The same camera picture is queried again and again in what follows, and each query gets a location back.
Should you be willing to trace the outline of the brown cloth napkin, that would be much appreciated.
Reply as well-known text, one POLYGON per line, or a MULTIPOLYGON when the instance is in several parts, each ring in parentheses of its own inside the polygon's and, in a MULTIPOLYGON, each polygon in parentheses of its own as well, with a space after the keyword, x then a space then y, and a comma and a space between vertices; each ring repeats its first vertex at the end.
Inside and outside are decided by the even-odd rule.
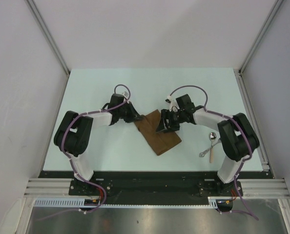
POLYGON ((160 119, 161 113, 155 110, 143 116, 142 120, 134 122, 138 131, 157 156, 164 154, 182 142, 181 138, 175 132, 156 132, 160 119))

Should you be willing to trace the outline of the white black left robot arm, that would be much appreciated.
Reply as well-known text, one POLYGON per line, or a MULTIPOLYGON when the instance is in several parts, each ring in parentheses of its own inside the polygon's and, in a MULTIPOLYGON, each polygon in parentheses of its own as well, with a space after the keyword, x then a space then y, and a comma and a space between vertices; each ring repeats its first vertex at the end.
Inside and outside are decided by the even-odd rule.
POLYGON ((114 125, 120 119, 132 123, 142 120, 143 116, 136 111, 125 95, 113 94, 110 102, 91 114, 81 115, 67 111, 55 133, 54 144, 68 157, 74 177, 81 181, 79 188, 86 195, 93 194, 97 189, 97 183, 91 180, 94 171, 84 155, 89 145, 91 131, 114 125))

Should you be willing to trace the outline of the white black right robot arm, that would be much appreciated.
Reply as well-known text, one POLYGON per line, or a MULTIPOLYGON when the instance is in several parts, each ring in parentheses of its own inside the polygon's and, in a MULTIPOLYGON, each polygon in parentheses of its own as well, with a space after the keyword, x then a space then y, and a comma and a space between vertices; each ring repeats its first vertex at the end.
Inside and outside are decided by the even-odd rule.
POLYGON ((260 146, 257 134, 243 113, 226 116, 207 110, 204 106, 195 106, 188 94, 172 99, 168 96, 168 109, 161 110, 161 119, 156 129, 158 133, 180 130, 181 123, 201 125, 219 133, 225 152, 221 168, 217 172, 220 180, 215 181, 214 190, 218 195, 231 191, 231 182, 239 175, 245 161, 260 146))

